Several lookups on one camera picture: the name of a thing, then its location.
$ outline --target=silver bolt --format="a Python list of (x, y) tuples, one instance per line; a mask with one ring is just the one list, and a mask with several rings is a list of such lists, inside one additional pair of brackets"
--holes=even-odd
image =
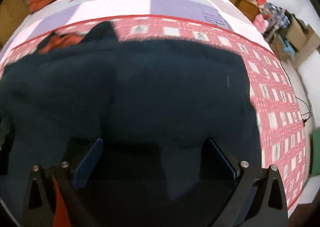
[(33, 166), (32, 170), (33, 171), (38, 171), (39, 170), (39, 166), (38, 165)]
[(277, 167), (276, 165), (271, 165), (271, 169), (272, 169), (273, 171), (277, 171), (277, 170), (278, 170), (278, 167)]
[(249, 163), (247, 162), (247, 161), (241, 161), (241, 166), (243, 166), (243, 167), (248, 167), (249, 166)]
[(68, 167), (69, 166), (69, 162), (68, 161), (63, 161), (62, 163), (61, 163), (61, 167), (62, 168), (66, 168), (66, 167)]

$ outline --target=black garment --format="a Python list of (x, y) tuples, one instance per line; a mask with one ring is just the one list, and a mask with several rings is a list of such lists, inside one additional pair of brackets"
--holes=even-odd
[(261, 164), (240, 56), (181, 40), (119, 43), (110, 23), (6, 67), (0, 110), (15, 128), (0, 195), (18, 219), (31, 167), (58, 165), (70, 140), (104, 141), (80, 194), (106, 226), (207, 225), (235, 187), (202, 175), (208, 137)]

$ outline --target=wooden furniture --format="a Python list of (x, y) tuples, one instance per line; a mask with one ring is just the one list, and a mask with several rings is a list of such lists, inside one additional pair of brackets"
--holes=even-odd
[(23, 0), (3, 0), (0, 5), (0, 47), (29, 14)]
[(250, 0), (229, 0), (234, 4), (242, 14), (244, 14), (252, 23), (257, 14), (260, 13), (259, 6)]

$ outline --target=green object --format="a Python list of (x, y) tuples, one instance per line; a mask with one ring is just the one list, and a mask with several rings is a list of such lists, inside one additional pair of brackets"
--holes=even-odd
[(311, 175), (320, 175), (320, 128), (312, 132), (313, 158)]

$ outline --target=pink and white checkered mat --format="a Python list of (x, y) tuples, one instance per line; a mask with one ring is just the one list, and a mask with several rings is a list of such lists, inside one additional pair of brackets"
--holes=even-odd
[(0, 53), (4, 66), (34, 52), (50, 31), (86, 33), (112, 20), (119, 41), (180, 38), (225, 47), (242, 56), (257, 111), (262, 167), (280, 170), (288, 208), (305, 175), (305, 133), (293, 89), (262, 35), (228, 0), (57, 0), (29, 15)]

